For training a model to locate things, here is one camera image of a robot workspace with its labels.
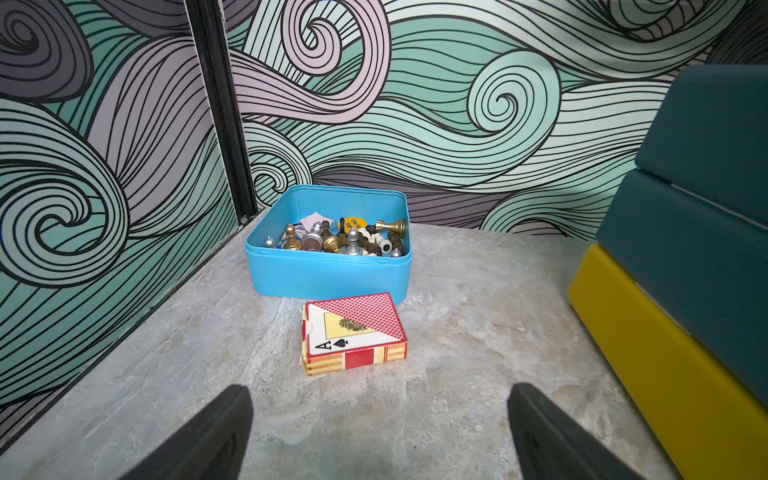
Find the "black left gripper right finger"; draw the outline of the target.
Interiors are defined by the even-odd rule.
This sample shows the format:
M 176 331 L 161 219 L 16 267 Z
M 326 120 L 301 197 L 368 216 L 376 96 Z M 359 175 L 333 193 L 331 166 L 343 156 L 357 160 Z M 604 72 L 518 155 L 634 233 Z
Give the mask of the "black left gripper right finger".
M 514 384 L 507 409 L 525 479 L 640 477 L 534 385 Z

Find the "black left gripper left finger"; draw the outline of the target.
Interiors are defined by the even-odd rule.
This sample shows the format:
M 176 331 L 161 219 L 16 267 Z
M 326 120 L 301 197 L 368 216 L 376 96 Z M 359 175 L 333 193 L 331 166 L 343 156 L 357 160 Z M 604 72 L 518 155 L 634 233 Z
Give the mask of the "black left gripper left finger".
M 237 479 L 253 422 L 247 387 L 230 385 L 125 479 Z

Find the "teal drawer cabinet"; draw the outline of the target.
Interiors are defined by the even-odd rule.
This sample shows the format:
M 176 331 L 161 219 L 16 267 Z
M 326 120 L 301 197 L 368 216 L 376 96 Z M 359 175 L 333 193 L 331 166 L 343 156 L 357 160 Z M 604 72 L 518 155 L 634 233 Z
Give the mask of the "teal drawer cabinet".
M 767 69 L 672 83 L 569 287 L 687 479 L 767 475 Z

